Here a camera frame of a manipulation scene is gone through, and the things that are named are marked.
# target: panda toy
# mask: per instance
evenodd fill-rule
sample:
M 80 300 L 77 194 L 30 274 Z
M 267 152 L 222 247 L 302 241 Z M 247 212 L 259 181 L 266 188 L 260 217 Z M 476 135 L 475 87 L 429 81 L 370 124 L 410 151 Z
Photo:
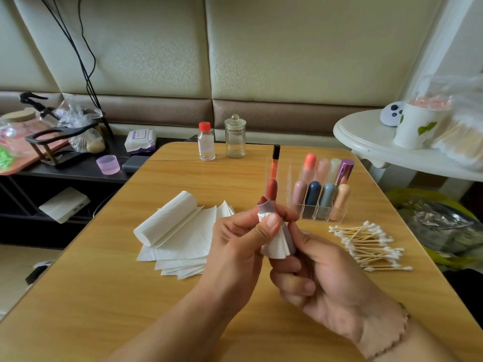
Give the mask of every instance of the panda toy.
M 387 105 L 381 111 L 381 122 L 390 127 L 396 127 L 401 120 L 403 106 L 403 101 L 396 101 Z

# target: purple cup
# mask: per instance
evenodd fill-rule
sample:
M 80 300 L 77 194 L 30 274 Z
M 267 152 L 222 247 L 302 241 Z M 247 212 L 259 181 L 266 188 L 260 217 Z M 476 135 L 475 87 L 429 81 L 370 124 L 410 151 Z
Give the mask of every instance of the purple cup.
M 105 155 L 96 160 L 99 169 L 104 175 L 112 175 L 121 170 L 117 157 L 114 155 Z

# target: beige padded wall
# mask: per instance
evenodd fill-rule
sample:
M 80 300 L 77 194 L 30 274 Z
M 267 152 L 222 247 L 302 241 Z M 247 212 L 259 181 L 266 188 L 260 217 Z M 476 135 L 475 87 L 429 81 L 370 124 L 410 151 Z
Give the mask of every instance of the beige padded wall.
M 206 0 L 215 99 L 384 106 L 441 0 Z
M 77 57 L 45 6 L 15 4 L 61 90 L 85 94 Z M 57 4 L 90 70 L 77 0 Z M 92 77 L 98 94 L 211 97 L 204 0 L 83 0 L 81 11 L 98 60 Z
M 57 92 L 13 0 L 0 0 L 0 91 Z

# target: brown leather panel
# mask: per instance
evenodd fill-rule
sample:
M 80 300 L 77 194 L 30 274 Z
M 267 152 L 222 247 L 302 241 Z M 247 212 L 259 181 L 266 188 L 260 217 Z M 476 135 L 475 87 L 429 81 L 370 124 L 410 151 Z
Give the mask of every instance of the brown leather panel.
M 73 97 L 82 106 L 91 107 L 88 95 L 64 94 Z M 112 123 L 154 124 L 179 127 L 198 127 L 201 121 L 212 125 L 213 105 L 211 99 L 181 99 L 162 97 L 126 97 L 98 95 L 106 118 Z
M 30 105 L 20 103 L 20 94 L 23 91 L 0 91 L 0 115 L 23 110 Z M 62 103 L 61 93 L 34 93 L 40 97 L 48 97 L 47 100 L 37 100 L 46 107 L 57 108 Z
M 215 128 L 224 129 L 224 120 L 236 113 L 246 120 L 247 131 L 273 133 L 333 135 L 338 120 L 369 109 L 379 107 L 213 100 Z

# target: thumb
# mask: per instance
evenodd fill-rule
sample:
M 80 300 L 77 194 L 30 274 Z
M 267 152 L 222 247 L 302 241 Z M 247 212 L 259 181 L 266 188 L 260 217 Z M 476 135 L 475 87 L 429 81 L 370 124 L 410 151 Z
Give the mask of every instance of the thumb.
M 305 253 L 313 261 L 323 262 L 324 254 L 331 249 L 334 244 L 330 241 L 311 233 L 302 232 L 295 222 L 288 224 L 288 230 L 292 235 L 297 249 Z
M 281 219 L 276 213 L 271 213 L 263 218 L 252 230 L 238 239 L 241 255 L 246 258 L 252 256 L 262 245 L 273 239 L 280 226 Z

